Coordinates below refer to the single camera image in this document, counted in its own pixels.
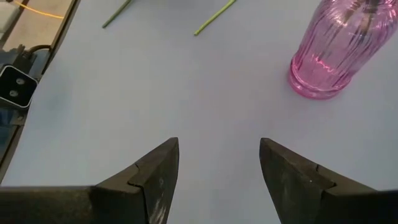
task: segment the black cable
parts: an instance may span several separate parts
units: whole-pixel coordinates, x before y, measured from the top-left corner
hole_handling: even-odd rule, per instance
[[[31,47],[27,52],[25,52],[24,56],[27,58],[31,58],[34,52],[42,49],[49,49],[51,50],[51,45],[37,45],[34,47]]]

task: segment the light blue tabletop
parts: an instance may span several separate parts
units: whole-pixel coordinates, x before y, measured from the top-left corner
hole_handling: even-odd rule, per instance
[[[3,185],[97,184],[180,140],[171,224],[279,223],[261,137],[376,189],[398,188],[398,35],[328,101],[287,83],[319,1],[84,0],[40,82]]]

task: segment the glass vase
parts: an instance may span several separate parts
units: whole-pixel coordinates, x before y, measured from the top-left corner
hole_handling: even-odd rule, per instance
[[[289,82],[306,97],[327,99],[397,29],[397,0],[322,0],[290,66]]]

